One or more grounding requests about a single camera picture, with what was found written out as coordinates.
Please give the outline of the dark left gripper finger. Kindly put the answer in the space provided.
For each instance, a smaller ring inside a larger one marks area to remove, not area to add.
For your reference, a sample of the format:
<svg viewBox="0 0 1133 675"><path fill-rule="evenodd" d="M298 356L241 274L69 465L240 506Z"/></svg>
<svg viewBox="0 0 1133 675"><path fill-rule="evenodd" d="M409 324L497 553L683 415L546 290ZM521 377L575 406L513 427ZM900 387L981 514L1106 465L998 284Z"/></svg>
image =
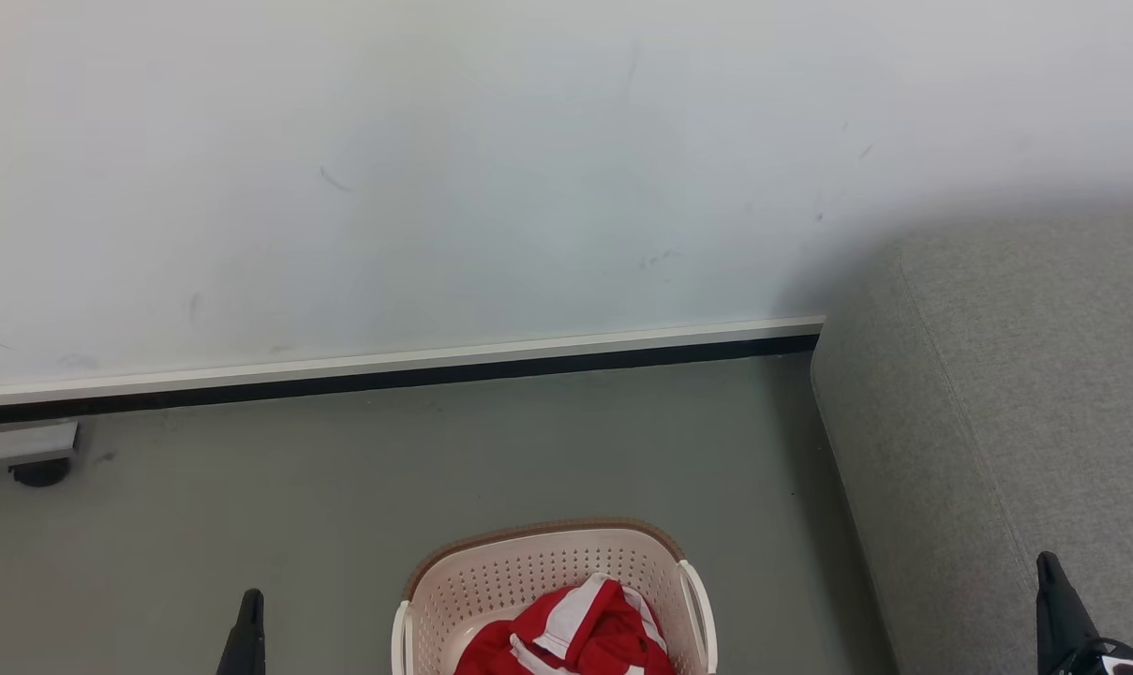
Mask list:
<svg viewBox="0 0 1133 675"><path fill-rule="evenodd" d="M266 674L263 593L249 589L242 593L239 612L218 663L218 675Z"/></svg>

